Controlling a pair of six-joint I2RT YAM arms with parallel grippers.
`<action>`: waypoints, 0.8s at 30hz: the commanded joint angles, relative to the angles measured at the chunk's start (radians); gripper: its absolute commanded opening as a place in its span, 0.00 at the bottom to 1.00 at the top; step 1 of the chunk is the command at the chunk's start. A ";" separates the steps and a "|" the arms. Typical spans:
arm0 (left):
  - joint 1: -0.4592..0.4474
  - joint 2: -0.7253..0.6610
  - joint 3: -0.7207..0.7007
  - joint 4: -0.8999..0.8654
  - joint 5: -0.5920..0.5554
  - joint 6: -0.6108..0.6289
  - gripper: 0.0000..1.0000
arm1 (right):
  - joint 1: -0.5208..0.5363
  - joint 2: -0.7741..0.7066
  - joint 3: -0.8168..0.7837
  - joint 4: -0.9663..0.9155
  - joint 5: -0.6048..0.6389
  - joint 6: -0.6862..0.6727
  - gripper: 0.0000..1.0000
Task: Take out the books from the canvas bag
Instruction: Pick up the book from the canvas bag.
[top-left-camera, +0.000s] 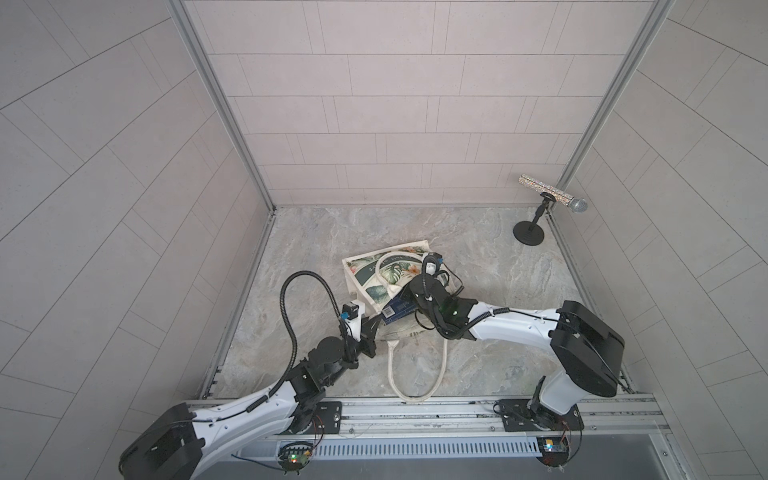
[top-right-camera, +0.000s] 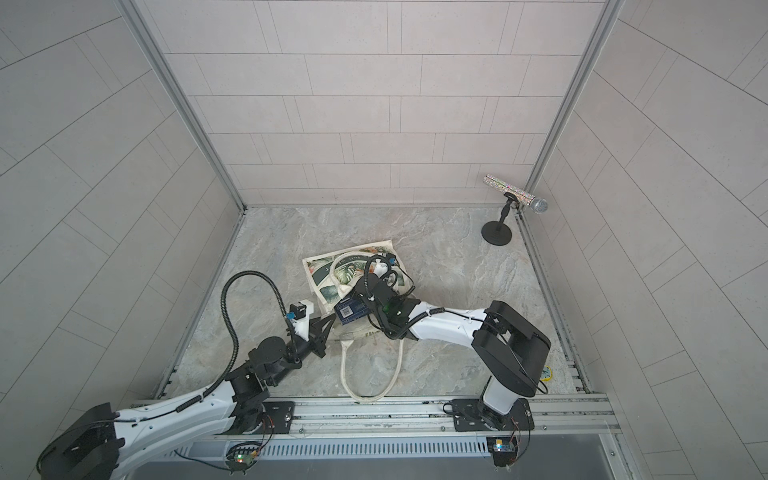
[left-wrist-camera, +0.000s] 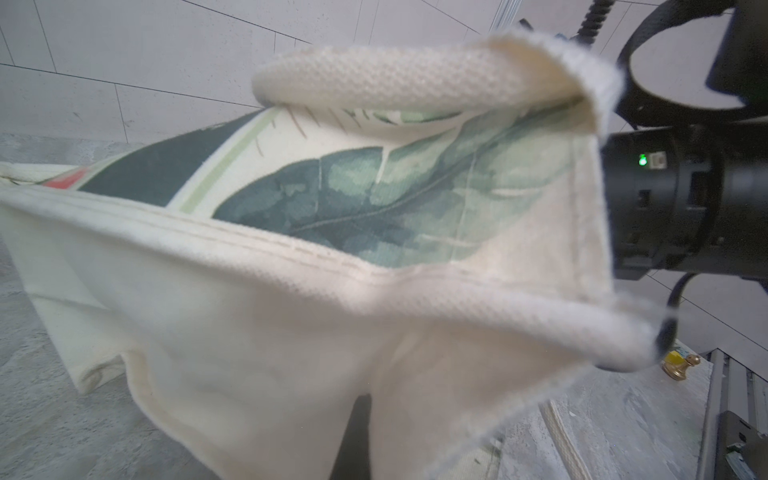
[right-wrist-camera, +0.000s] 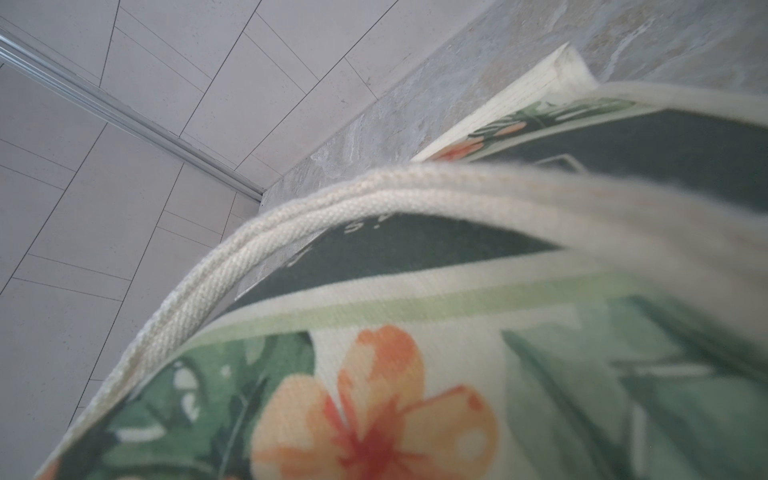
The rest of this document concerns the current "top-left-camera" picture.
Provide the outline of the dark blue book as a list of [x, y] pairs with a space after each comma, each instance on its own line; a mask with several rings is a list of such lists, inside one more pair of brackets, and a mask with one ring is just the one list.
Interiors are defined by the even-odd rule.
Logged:
[[397, 320], [400, 320], [408, 315], [412, 315], [414, 312], [398, 312], [397, 311], [397, 295], [391, 299], [382, 309], [383, 323], [390, 325]]

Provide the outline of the floral canvas tote bag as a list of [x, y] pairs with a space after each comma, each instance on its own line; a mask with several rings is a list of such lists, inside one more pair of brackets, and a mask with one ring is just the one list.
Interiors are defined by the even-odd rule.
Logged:
[[[421, 273], [422, 260], [430, 251], [426, 240], [390, 246], [372, 252], [344, 258], [341, 261], [348, 292], [366, 306], [372, 315], [381, 314], [384, 306], [401, 289]], [[435, 383], [421, 396], [404, 394], [397, 386], [394, 375], [395, 350], [399, 342], [427, 330], [417, 319], [417, 311], [390, 325], [382, 323], [376, 337], [376, 346], [388, 349], [388, 381], [394, 393], [408, 404], [423, 403], [436, 393], [447, 369], [448, 342], [442, 343], [441, 367]]]

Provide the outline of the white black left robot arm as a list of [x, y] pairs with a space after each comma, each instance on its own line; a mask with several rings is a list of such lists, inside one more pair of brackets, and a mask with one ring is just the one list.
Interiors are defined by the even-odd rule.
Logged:
[[359, 317], [352, 337], [326, 337], [282, 383], [222, 405], [192, 410], [185, 402], [162, 414], [121, 454], [125, 479], [195, 479], [247, 444], [305, 430], [326, 389], [375, 355], [382, 316]]

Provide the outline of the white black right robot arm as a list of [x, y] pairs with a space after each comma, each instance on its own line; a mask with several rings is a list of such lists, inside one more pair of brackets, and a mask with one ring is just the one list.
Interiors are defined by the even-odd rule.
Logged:
[[560, 366], [542, 377], [522, 412], [540, 428], [566, 424], [588, 395], [618, 393], [625, 340], [577, 301], [548, 310], [498, 307], [450, 294], [439, 280], [423, 275], [396, 298], [425, 315], [446, 341], [498, 340], [551, 350]]

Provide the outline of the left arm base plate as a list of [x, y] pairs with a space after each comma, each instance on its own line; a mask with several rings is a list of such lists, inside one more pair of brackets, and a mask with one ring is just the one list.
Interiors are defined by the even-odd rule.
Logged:
[[343, 404], [340, 401], [322, 401], [298, 410], [286, 434], [291, 435], [320, 435], [321, 433], [338, 434], [342, 419]]

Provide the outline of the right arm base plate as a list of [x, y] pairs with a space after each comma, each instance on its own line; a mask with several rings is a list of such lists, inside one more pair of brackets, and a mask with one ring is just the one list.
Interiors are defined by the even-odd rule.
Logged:
[[493, 411], [501, 417], [506, 432], [578, 432], [584, 429], [577, 405], [560, 415], [541, 405], [531, 409], [527, 399], [501, 399], [494, 404]]

